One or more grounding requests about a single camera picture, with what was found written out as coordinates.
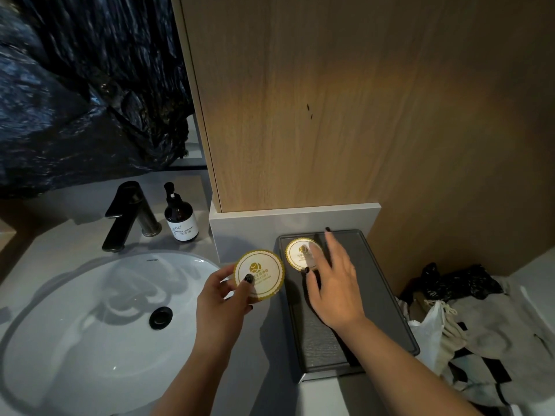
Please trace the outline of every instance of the wooden panel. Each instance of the wooden panel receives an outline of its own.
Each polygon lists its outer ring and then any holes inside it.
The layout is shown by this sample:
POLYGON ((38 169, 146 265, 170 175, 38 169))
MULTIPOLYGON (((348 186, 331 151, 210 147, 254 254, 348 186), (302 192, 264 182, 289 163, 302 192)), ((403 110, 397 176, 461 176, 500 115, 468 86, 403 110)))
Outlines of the wooden panel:
POLYGON ((555 243, 555 0, 182 3, 222 211, 378 201, 397 291, 555 243))
POLYGON ((208 176, 210 178, 210 184, 212 185, 212 201, 214 202, 214 207, 216 207, 216 210, 220 212, 221 205, 218 196, 218 184, 216 182, 216 175, 214 174, 214 167, 212 165, 210 143, 208 143, 208 138, 206 137, 203 108, 200 104, 197 78, 195 77, 195 68, 193 66, 193 60, 191 58, 191 52, 189 49, 187 29, 185 27, 185 22, 183 21, 183 7, 181 5, 181 0, 171 0, 171 6, 174 11, 175 24, 177 26, 177 33, 179 34, 181 51, 183 53, 183 59, 185 61, 185 69, 187 70, 187 78, 189 80, 189 86, 191 88, 191 94, 193 96, 193 106, 195 107, 195 114, 197 116, 197 123, 199 125, 200 142, 203 145, 206 167, 208 168, 208 176))

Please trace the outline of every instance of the black faucet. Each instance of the black faucet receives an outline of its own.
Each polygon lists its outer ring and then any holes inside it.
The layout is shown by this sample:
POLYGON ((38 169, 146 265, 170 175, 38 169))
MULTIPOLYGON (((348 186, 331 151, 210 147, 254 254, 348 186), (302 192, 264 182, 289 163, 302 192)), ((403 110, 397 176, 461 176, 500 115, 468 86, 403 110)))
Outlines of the black faucet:
POLYGON ((119 186, 106 217, 115 221, 102 244, 104 251, 118 252, 123 249, 135 218, 139 220, 144 236, 156 236, 162 230, 137 181, 127 181, 119 186))

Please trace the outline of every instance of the gold-rimmed coaster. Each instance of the gold-rimmed coaster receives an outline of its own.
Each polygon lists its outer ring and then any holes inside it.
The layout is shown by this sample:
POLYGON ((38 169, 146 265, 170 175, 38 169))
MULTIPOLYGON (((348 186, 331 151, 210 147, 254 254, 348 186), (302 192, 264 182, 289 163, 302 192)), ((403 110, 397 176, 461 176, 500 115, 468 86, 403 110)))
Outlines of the gold-rimmed coaster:
POLYGON ((309 267, 311 270, 316 268, 316 262, 309 248, 310 243, 320 248, 320 246, 310 238, 296 238, 289 242, 285 249, 285 258, 287 258, 287 261, 293 268, 299 271, 306 267, 309 267))
POLYGON ((249 303, 265 300, 275 295, 283 286, 283 263, 273 252, 255 250, 249 251, 241 257, 233 271, 235 285, 241 283, 241 280, 245 279, 249 273, 254 276, 249 303))

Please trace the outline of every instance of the hand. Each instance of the hand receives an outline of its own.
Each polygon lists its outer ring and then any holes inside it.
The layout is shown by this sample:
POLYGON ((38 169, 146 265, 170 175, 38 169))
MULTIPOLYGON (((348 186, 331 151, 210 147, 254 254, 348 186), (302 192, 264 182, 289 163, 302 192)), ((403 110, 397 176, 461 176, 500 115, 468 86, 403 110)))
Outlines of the hand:
POLYGON ((339 332, 366 317, 356 281, 355 266, 343 246, 327 229, 325 236, 332 267, 322 250, 311 242, 310 251, 320 273, 321 289, 318 289, 316 275, 312 270, 306 275, 306 287, 314 311, 328 327, 339 332))
POLYGON ((253 309, 247 304, 252 285, 243 280, 237 288, 231 280, 234 264, 212 273, 197 299, 197 337, 193 351, 227 362, 243 327, 243 317, 253 309), (235 291, 228 300, 224 298, 235 291))

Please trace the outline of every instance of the white sink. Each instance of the white sink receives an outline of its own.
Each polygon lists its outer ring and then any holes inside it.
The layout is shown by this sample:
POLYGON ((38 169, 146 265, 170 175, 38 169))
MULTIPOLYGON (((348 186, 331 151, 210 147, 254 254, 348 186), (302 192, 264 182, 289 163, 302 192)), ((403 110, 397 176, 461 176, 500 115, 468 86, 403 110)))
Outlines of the white sink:
POLYGON ((110 416, 156 400, 191 352, 197 297, 217 268, 161 251, 60 277, 0 343, 4 400, 38 416, 110 416), (154 330, 163 306, 173 317, 154 330))

